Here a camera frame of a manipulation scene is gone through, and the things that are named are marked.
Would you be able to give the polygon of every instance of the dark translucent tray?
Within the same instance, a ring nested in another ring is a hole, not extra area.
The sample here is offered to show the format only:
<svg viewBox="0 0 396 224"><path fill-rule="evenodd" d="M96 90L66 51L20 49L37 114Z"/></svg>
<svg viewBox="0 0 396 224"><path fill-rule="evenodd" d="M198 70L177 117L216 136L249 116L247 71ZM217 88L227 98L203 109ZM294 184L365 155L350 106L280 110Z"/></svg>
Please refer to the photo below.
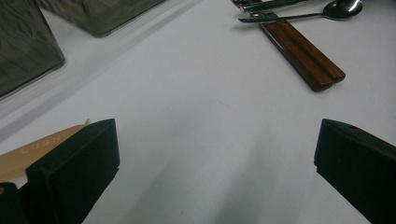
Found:
<svg viewBox="0 0 396 224"><path fill-rule="evenodd" d="M63 64L35 1L0 1L0 97Z"/></svg>
<svg viewBox="0 0 396 224"><path fill-rule="evenodd" d="M164 0L37 0L38 4L94 36L112 30Z"/></svg>

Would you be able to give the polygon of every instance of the spoon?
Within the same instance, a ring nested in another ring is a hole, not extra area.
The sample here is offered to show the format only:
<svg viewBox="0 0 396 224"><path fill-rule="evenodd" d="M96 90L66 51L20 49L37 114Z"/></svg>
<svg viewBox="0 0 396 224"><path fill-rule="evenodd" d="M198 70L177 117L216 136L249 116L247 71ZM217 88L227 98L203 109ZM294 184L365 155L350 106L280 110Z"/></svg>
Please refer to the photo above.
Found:
<svg viewBox="0 0 396 224"><path fill-rule="evenodd" d="M322 13L311 13L299 16L289 16L289 17L278 17L278 18L246 18L238 19L241 22L247 23L265 23L278 20L295 20L307 17L325 17L331 20L345 20L353 16L358 15L363 9L363 4L360 0L338 0L330 2L325 8L323 8Z"/></svg>

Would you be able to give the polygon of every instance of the brown wooden handle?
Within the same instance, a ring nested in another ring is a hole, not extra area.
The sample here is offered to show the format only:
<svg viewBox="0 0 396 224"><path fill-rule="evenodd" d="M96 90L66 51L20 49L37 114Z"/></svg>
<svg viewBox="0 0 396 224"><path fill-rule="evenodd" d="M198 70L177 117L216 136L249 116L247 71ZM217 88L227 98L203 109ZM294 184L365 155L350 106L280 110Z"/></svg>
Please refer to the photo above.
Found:
<svg viewBox="0 0 396 224"><path fill-rule="evenodd" d="M298 30L296 30L288 21L278 23L290 38L296 40L295 44L299 46L314 62L323 69L333 82L344 80L346 74L306 39Z"/></svg>
<svg viewBox="0 0 396 224"><path fill-rule="evenodd" d="M287 21L263 23L261 28L313 91L329 89L332 86L332 79L314 60L316 57L315 52L307 53L312 48L302 48L298 36L300 33L297 32L298 35L293 35L290 29L292 26L290 24L285 26L285 22L288 23Z"/></svg>

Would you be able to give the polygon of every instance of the table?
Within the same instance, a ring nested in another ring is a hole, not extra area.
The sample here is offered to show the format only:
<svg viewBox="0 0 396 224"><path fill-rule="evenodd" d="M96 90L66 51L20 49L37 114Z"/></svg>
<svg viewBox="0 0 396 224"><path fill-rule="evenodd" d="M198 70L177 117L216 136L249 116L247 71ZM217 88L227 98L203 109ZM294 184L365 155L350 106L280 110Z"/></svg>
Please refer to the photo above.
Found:
<svg viewBox="0 0 396 224"><path fill-rule="evenodd" d="M65 65L0 102L0 153L114 118L120 171L84 223L368 223L313 163L322 119L396 145L396 2L363 4L291 23L346 72L323 92L229 1L168 0L103 38L44 12Z"/></svg>

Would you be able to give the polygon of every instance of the black object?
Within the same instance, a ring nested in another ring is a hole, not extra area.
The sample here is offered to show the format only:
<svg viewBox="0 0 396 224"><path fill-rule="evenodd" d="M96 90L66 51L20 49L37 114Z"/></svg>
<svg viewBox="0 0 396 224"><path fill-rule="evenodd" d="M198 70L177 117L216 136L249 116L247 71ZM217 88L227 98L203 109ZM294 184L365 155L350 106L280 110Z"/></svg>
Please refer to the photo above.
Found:
<svg viewBox="0 0 396 224"><path fill-rule="evenodd" d="M112 30L164 0L37 0L38 4L94 36Z"/></svg>
<svg viewBox="0 0 396 224"><path fill-rule="evenodd" d="M0 184L0 223L80 224L119 165L115 120L88 125L29 166L18 193Z"/></svg>
<svg viewBox="0 0 396 224"><path fill-rule="evenodd" d="M324 119L315 165L372 223L396 223L396 147L352 125Z"/></svg>
<svg viewBox="0 0 396 224"><path fill-rule="evenodd" d="M64 64L35 1L0 1L0 97Z"/></svg>

